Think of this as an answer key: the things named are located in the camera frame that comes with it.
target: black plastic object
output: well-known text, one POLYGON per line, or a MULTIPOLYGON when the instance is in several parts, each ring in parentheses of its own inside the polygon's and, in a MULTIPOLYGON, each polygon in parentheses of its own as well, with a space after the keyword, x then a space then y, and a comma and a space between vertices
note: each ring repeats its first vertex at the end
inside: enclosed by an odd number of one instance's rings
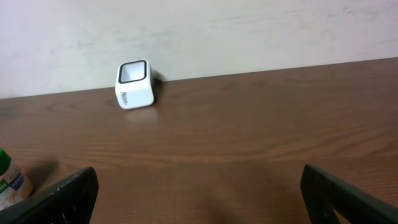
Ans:
POLYGON ((314 165, 306 165, 301 191, 313 224, 398 223, 398 208, 378 200, 314 165))
POLYGON ((89 224, 97 193, 94 168, 87 167, 0 211, 0 223, 89 224))

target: bottle label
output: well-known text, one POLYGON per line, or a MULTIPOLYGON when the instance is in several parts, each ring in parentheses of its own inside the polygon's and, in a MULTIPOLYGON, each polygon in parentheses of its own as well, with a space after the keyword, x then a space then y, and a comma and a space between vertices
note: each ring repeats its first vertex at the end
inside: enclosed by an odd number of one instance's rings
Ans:
POLYGON ((29 197, 32 188, 30 180, 24 177, 20 168, 11 161, 8 170, 0 176, 0 210, 29 197))

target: bottle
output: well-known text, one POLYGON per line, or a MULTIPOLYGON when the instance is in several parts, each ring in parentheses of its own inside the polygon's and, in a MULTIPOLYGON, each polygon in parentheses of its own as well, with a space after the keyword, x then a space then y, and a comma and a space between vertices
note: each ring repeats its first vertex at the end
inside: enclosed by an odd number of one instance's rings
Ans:
POLYGON ((30 196, 33 186, 21 169, 0 148, 0 210, 30 196))

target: wood grain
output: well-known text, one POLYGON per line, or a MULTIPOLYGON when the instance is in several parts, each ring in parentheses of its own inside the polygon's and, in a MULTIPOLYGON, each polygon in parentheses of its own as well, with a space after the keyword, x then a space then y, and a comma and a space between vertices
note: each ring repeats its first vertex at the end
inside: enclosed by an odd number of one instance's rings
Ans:
POLYGON ((129 111, 112 88, 13 98, 0 146, 39 189, 93 166, 92 223, 308 223, 310 162, 398 205, 397 102, 398 58, 166 82, 129 111))

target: brown surface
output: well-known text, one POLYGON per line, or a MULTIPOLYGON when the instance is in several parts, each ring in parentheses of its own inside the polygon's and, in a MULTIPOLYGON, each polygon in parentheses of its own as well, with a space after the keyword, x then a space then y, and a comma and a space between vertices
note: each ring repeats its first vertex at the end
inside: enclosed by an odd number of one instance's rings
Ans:
POLYGON ((398 58, 0 100, 0 146, 42 189, 98 174, 92 223, 308 223, 312 162, 398 205, 398 58))

